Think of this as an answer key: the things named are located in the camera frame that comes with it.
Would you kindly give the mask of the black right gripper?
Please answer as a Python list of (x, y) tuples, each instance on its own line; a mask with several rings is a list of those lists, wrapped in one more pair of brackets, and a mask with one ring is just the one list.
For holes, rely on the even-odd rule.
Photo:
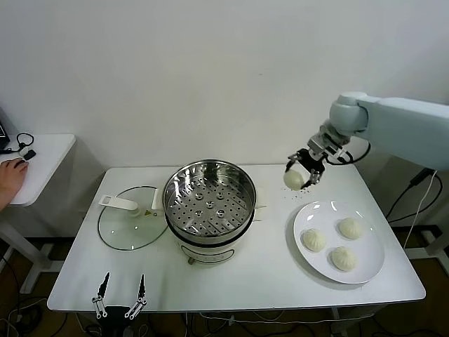
[(308, 149), (298, 150), (296, 153), (288, 157), (288, 163), (286, 164), (286, 171), (289, 171), (295, 163), (302, 165), (308, 172), (310, 172), (309, 179), (304, 183), (302, 189), (305, 190), (312, 185), (319, 183), (321, 179), (321, 172), (325, 171), (323, 165), (324, 157), (318, 159), (313, 158), (310, 155)]

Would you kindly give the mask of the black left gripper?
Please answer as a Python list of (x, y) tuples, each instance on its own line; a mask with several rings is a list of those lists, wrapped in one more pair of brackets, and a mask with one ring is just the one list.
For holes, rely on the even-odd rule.
[(105, 308), (103, 299), (109, 276), (110, 273), (108, 272), (99, 286), (96, 296), (92, 297), (92, 304), (96, 317), (99, 318), (98, 324), (101, 326), (102, 336), (119, 337), (130, 326), (131, 319), (135, 319), (147, 304), (145, 299), (145, 275), (141, 275), (137, 300), (131, 308), (125, 306), (107, 306)]

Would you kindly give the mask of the bare person hand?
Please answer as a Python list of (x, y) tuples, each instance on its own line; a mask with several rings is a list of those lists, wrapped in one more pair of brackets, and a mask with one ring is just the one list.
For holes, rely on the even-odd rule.
[(29, 163), (21, 158), (1, 162), (0, 167), (0, 210), (5, 209), (20, 191), (27, 174)]

